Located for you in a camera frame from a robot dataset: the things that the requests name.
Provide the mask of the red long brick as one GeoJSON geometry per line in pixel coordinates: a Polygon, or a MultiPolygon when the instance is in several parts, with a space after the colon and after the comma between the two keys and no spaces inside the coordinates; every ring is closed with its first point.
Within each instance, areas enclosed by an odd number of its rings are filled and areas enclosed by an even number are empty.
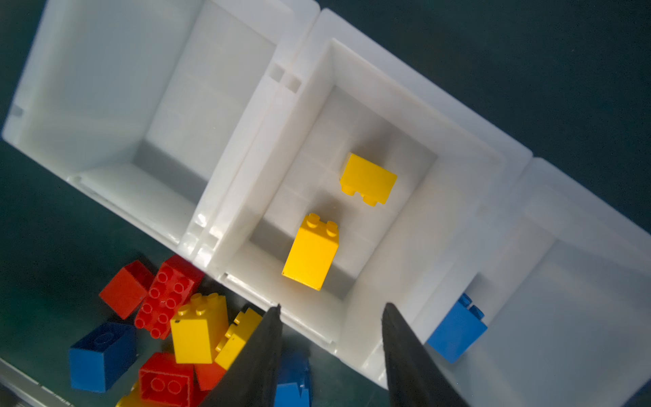
{"type": "Polygon", "coordinates": [[[134,320],[135,327],[147,330],[153,339],[166,339],[171,332],[171,320],[196,293],[204,276],[203,271],[183,257],[169,258],[149,288],[134,320]]]}

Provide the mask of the yellow brick binned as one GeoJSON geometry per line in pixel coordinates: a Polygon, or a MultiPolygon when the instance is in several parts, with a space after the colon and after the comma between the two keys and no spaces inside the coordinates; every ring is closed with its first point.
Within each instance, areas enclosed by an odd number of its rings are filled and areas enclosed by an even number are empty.
{"type": "Polygon", "coordinates": [[[306,215],[281,274],[320,291],[338,251],[339,239],[335,222],[323,222],[315,213],[306,215]]]}
{"type": "Polygon", "coordinates": [[[342,191],[354,196],[358,193],[363,202],[371,207],[385,205],[398,176],[357,154],[349,154],[344,166],[340,185],[342,191]]]}

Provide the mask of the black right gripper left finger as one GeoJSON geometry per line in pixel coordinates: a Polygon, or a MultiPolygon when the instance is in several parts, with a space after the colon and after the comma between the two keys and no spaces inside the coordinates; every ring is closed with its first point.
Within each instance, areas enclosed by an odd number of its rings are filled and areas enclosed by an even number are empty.
{"type": "Polygon", "coordinates": [[[281,306],[269,308],[203,406],[272,406],[281,364],[281,306]]]}

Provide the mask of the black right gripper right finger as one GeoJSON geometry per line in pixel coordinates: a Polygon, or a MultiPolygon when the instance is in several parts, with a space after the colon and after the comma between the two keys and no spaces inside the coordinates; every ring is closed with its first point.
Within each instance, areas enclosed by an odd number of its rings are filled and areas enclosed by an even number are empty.
{"type": "Polygon", "coordinates": [[[381,333],[391,406],[468,405],[392,303],[383,310],[381,333]]]}

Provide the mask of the red small brick binned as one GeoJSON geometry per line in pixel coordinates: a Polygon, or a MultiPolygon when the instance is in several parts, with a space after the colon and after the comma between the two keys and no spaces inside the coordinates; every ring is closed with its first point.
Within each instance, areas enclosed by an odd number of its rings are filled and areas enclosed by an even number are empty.
{"type": "Polygon", "coordinates": [[[100,292],[99,298],[122,320],[126,320],[145,300],[154,274],[136,260],[120,269],[100,292]]]}

